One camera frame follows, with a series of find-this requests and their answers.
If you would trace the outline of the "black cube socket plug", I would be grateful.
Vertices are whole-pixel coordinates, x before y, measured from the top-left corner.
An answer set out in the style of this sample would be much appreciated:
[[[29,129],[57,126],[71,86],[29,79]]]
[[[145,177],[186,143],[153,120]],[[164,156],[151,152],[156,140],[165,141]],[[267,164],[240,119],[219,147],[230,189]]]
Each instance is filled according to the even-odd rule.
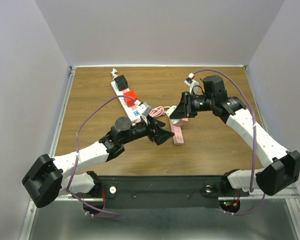
[[[124,75],[117,76],[114,81],[117,89],[120,92],[128,88],[128,82]]]

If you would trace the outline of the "white plug adapter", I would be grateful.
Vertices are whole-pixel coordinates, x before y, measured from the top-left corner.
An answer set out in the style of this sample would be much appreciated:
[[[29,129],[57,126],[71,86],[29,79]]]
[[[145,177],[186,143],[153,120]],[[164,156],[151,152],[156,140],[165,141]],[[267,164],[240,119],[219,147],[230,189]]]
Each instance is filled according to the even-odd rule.
[[[174,112],[174,110],[176,109],[176,106],[171,106],[166,110],[166,115],[168,116],[168,118],[170,118],[171,114]]]

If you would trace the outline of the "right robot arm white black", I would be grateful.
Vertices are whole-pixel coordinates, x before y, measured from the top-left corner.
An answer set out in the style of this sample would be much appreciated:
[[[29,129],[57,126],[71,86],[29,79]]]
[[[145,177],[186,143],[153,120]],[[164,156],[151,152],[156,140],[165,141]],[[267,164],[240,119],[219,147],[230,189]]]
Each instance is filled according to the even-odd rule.
[[[260,189],[266,195],[273,196],[295,183],[300,175],[300,153],[297,150],[289,151],[275,141],[256,122],[255,112],[248,102],[242,102],[236,96],[228,96],[220,76],[212,75],[202,79],[204,89],[201,95],[196,93],[199,84],[194,77],[190,73],[185,79],[190,89],[181,94],[180,102],[168,114],[169,118],[181,120],[196,117],[201,111],[211,111],[253,150],[252,161],[259,159],[263,166],[258,170],[234,170],[220,182],[220,191],[231,195],[237,189]]]

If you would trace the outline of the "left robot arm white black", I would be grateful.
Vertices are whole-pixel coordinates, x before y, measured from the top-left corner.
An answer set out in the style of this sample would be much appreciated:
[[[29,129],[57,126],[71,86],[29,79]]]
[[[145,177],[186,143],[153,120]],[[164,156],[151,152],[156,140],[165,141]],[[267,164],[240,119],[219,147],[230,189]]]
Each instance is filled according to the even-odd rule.
[[[165,143],[174,133],[164,126],[165,123],[149,116],[147,121],[138,123],[132,123],[128,117],[120,117],[104,137],[88,147],[62,156],[39,156],[23,177],[22,184],[37,208],[43,208],[58,196],[72,193],[75,189],[96,197],[101,192],[96,174],[77,176],[75,173],[118,157],[125,151],[124,145],[134,140],[147,137],[158,146]]]

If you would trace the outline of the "red cube socket plug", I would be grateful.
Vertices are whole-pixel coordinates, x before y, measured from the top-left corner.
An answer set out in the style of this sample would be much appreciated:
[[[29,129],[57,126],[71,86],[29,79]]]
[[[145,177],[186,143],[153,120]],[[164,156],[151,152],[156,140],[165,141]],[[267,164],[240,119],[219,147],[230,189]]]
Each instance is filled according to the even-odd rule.
[[[127,107],[133,107],[135,105],[135,101],[138,100],[138,96],[137,94],[135,93],[134,90],[129,90],[129,91],[126,91],[123,93],[124,96],[126,96],[124,98],[124,101],[127,105]]]

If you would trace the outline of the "white multicolour power strip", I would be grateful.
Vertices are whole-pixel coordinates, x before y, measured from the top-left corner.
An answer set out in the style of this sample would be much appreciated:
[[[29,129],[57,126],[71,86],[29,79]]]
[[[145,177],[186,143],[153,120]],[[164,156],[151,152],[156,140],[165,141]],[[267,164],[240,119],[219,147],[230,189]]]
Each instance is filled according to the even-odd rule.
[[[124,93],[126,92],[129,92],[130,89],[129,88],[126,88],[126,89],[123,89],[122,91],[120,91],[118,89],[118,87],[116,86],[116,83],[115,81],[112,81],[111,82],[111,86],[115,92],[116,95],[118,96],[121,96],[121,95],[124,95]],[[127,100],[124,98],[124,97],[119,97],[118,98],[124,111],[126,112],[127,116],[130,118],[130,120],[132,121],[132,123],[136,123],[137,120],[140,119],[140,115],[139,115],[139,112],[137,111],[137,106],[136,105],[132,105],[132,106],[128,106],[127,105]]]

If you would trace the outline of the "pink power strip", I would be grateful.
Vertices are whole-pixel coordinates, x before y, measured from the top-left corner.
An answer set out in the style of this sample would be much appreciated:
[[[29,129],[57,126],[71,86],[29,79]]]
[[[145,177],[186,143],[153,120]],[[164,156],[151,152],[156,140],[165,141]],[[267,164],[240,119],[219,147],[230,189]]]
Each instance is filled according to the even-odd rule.
[[[188,119],[187,118],[178,119],[178,120],[170,119],[169,122],[170,122],[171,130],[174,133],[173,136],[174,144],[182,145],[184,143],[184,138],[183,138],[181,126],[186,124],[188,122]]]

